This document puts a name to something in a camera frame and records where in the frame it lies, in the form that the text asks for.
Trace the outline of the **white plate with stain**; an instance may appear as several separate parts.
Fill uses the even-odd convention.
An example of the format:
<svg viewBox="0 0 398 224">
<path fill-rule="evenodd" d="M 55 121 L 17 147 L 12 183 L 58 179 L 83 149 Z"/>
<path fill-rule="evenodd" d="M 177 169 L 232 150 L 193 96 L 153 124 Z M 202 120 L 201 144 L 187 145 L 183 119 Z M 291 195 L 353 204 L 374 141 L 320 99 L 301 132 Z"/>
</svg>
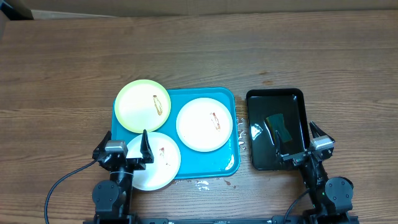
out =
<svg viewBox="0 0 398 224">
<path fill-rule="evenodd" d="M 198 152 L 215 151 L 226 144 L 232 134 L 232 115 L 218 100 L 197 98 L 178 112 L 176 130 L 188 148 Z"/>
</svg>

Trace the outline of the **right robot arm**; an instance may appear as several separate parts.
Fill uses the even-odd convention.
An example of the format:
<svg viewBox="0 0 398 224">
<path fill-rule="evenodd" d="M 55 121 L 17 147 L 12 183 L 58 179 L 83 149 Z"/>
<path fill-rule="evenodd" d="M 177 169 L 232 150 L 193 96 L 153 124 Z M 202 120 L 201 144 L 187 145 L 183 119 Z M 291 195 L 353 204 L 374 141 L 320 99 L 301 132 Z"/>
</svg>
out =
<svg viewBox="0 0 398 224">
<path fill-rule="evenodd" d="M 280 153 L 284 143 L 280 133 L 275 132 L 277 158 L 281 164 L 300 172 L 306 188 L 287 209 L 282 223 L 358 223 L 358 217 L 348 215 L 353 209 L 352 181 L 346 177 L 329 178 L 323 166 L 323 161 L 333 155 L 335 140 L 313 121 L 310 129 L 313 139 L 309 147 L 296 154 Z M 293 208 L 306 195 L 310 197 L 313 208 L 301 215 L 292 215 Z"/>
</svg>

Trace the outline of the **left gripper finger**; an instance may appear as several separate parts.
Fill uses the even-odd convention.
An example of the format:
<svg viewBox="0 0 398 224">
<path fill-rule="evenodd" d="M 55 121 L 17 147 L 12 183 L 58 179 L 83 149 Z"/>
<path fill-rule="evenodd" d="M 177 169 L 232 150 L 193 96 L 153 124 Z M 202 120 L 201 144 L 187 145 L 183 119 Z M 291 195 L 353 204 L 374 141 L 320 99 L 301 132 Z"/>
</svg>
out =
<svg viewBox="0 0 398 224">
<path fill-rule="evenodd" d="M 94 149 L 93 153 L 100 153 L 104 151 L 106 143 L 111 140 L 111 131 L 108 131 L 105 135 L 105 137 L 101 140 L 101 142 L 96 146 Z"/>
<path fill-rule="evenodd" d="M 148 133 L 145 129 L 142 133 L 140 152 L 142 154 L 143 163 L 152 164 L 154 162 L 154 155 L 150 148 Z"/>
</svg>

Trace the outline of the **yellow green sponge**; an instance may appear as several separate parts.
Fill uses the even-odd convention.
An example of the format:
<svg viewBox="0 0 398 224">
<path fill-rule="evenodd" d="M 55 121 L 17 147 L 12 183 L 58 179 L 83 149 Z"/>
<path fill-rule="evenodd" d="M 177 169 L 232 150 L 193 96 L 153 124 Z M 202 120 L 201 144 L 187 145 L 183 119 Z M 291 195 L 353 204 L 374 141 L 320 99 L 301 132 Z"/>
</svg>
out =
<svg viewBox="0 0 398 224">
<path fill-rule="evenodd" d="M 280 140 L 285 143 L 292 140 L 292 137 L 285 127 L 284 115 L 281 113 L 273 114 L 265 119 L 265 124 L 270 131 L 272 140 L 277 142 L 277 132 L 279 133 Z"/>
</svg>

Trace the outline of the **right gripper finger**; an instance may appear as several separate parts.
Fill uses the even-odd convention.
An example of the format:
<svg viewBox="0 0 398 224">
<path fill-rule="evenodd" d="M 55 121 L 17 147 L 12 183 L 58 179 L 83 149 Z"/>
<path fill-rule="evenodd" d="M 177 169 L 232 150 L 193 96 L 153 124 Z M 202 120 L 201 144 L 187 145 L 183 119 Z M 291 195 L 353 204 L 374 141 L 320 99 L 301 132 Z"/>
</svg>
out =
<svg viewBox="0 0 398 224">
<path fill-rule="evenodd" d="M 275 151 L 276 154 L 280 157 L 283 157 L 282 149 L 283 149 L 283 140 L 278 131 L 275 132 Z"/>
<path fill-rule="evenodd" d="M 315 122 L 311 121 L 309 122 L 309 126 L 310 126 L 310 130 L 312 133 L 313 138 L 318 138 L 318 137 L 322 137 L 322 136 L 327 136 L 332 142 L 334 142 L 335 140 L 328 135 L 326 132 L 324 132 L 323 130 L 321 130 L 316 124 Z"/>
</svg>

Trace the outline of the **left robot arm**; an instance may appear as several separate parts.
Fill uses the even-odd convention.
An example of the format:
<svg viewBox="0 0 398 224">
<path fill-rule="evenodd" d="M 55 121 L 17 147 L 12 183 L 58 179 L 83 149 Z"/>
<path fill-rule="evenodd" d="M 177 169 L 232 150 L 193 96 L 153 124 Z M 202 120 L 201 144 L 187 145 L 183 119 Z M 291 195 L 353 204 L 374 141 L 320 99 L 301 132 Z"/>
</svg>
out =
<svg viewBox="0 0 398 224">
<path fill-rule="evenodd" d="M 147 164 L 154 162 L 148 134 L 143 132 L 139 141 L 141 157 L 128 158 L 128 148 L 123 140 L 112 140 L 107 132 L 93 151 L 93 159 L 109 172 L 109 179 L 98 182 L 92 191 L 95 204 L 94 223 L 141 222 L 138 215 L 130 212 L 134 172 L 145 170 Z"/>
</svg>

